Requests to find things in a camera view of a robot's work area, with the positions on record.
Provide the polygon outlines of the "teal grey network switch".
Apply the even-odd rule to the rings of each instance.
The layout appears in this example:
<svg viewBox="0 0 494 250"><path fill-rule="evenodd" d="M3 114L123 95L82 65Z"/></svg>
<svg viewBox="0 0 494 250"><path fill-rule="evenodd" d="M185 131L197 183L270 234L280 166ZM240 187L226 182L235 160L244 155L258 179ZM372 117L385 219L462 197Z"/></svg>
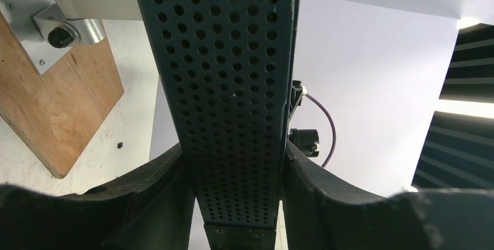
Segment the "teal grey network switch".
<svg viewBox="0 0 494 250"><path fill-rule="evenodd" d="M211 249L274 249L299 0L137 0Z"/></svg>

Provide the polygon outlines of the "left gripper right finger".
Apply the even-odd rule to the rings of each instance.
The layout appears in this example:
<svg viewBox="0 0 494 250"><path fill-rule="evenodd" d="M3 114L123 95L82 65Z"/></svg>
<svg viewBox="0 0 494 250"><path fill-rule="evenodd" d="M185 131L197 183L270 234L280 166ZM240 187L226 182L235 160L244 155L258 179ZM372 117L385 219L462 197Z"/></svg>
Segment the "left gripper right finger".
<svg viewBox="0 0 494 250"><path fill-rule="evenodd" d="M492 249L493 191L424 189L384 198L286 144L282 201L289 249Z"/></svg>

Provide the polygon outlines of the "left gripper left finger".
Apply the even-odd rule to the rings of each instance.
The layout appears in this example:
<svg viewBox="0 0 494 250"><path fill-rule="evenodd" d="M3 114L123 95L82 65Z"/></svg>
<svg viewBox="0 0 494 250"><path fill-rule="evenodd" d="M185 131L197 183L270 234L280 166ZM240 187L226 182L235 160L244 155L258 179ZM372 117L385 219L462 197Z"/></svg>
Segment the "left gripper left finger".
<svg viewBox="0 0 494 250"><path fill-rule="evenodd" d="M187 249L195 202L182 150L83 194L1 186L2 249Z"/></svg>

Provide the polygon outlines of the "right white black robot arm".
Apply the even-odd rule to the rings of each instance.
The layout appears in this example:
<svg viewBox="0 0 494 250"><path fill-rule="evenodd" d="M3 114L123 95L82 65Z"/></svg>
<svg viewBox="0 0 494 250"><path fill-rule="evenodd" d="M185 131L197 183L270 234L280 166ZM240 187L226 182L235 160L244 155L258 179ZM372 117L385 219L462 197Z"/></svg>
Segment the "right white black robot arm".
<svg viewBox="0 0 494 250"><path fill-rule="evenodd" d="M288 122L294 116L297 107L301 106L303 97L307 94L306 88L299 80L293 80L291 85ZM319 134L315 129L291 128L288 131L288 139L306 157L317 157L319 155Z"/></svg>

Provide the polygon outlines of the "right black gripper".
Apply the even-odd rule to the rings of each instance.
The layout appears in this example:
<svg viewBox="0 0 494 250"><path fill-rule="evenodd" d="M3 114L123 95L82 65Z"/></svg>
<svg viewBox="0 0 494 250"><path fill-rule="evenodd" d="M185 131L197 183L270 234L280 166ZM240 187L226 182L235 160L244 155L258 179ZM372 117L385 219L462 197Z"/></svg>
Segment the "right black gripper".
<svg viewBox="0 0 494 250"><path fill-rule="evenodd" d="M295 110L301 105L303 96L305 95L305 86L299 80L293 80L290 91L288 118L291 119Z"/></svg>

